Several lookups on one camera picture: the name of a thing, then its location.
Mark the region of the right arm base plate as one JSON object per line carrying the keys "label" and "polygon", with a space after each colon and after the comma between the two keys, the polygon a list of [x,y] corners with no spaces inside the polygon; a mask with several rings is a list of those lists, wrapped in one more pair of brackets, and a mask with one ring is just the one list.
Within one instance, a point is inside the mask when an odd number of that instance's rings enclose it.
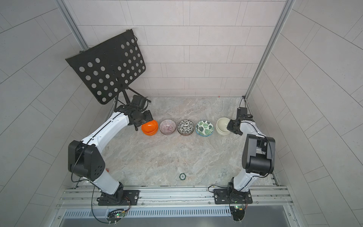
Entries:
{"label": "right arm base plate", "polygon": [[233,189],[228,192],[227,189],[214,189],[215,204],[252,204],[251,192],[239,192]]}

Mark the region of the black floral bowl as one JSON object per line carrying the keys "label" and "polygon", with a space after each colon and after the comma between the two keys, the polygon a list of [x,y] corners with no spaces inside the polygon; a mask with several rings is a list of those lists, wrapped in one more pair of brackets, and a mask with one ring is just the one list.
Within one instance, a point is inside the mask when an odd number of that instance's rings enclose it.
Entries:
{"label": "black floral bowl", "polygon": [[194,132],[194,123],[190,120],[181,120],[177,125],[177,130],[181,135],[190,135]]}

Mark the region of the cream bowl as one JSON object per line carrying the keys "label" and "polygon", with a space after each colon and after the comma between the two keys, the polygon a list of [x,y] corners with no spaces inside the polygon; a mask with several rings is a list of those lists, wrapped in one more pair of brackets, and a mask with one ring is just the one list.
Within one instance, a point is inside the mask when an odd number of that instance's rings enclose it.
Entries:
{"label": "cream bowl", "polygon": [[230,122],[229,118],[226,118],[226,117],[219,118],[217,123],[216,123],[217,128],[221,132],[229,134],[230,131],[227,129],[227,126],[228,126],[229,122]]}
{"label": "cream bowl", "polygon": [[223,131],[220,131],[219,129],[216,129],[217,133],[220,134],[220,135],[223,135],[223,136],[226,136],[226,135],[229,135],[230,132],[223,132]]}

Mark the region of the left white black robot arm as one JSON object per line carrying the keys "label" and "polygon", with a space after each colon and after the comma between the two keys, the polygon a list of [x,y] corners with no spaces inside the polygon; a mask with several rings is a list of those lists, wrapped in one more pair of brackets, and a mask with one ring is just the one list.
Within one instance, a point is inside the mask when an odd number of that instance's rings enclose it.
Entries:
{"label": "left white black robot arm", "polygon": [[141,125],[153,121],[147,109],[151,100],[134,95],[131,102],[117,107],[98,129],[81,141],[72,141],[68,146],[68,170],[101,190],[114,195],[121,190],[122,184],[106,171],[102,152],[111,139],[126,126]]}

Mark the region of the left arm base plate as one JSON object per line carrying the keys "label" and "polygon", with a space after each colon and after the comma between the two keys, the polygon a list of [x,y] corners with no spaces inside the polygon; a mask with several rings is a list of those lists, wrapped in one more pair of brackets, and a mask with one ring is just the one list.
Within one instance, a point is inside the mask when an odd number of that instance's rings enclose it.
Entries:
{"label": "left arm base plate", "polygon": [[134,206],[137,205],[140,196],[140,190],[123,190],[116,192],[114,195],[101,193],[97,198],[98,206]]}

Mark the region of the orange bowl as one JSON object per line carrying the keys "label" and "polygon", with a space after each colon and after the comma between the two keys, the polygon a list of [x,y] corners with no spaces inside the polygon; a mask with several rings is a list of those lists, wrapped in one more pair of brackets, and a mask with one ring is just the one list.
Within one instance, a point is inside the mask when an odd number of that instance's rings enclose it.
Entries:
{"label": "orange bowl", "polygon": [[141,126],[141,130],[145,135],[155,135],[158,132],[158,123],[156,120],[145,123]]}

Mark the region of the purple striped bowl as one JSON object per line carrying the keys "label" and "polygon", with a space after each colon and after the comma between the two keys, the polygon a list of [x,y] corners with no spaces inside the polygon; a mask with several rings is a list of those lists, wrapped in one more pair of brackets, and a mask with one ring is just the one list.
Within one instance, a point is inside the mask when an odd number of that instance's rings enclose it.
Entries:
{"label": "purple striped bowl", "polygon": [[171,119],[165,119],[160,123],[159,129],[164,135],[173,134],[176,130],[176,123]]}

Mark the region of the small green leaf bowl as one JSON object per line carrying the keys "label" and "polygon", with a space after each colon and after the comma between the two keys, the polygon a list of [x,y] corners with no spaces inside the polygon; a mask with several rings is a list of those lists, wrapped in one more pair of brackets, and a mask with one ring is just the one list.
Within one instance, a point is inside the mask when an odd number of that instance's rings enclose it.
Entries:
{"label": "small green leaf bowl", "polygon": [[196,132],[200,136],[208,137],[214,132],[214,126],[210,121],[201,120],[196,124]]}

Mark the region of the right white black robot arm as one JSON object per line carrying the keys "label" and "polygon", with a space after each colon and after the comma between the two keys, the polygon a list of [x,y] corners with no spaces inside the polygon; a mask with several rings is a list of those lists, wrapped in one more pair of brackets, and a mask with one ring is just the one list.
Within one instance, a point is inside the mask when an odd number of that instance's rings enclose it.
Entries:
{"label": "right white black robot arm", "polygon": [[258,129],[253,116],[248,114],[245,107],[237,108],[236,119],[230,120],[227,129],[234,134],[246,136],[242,170],[231,180],[234,191],[246,193],[255,180],[272,174],[276,142]]}

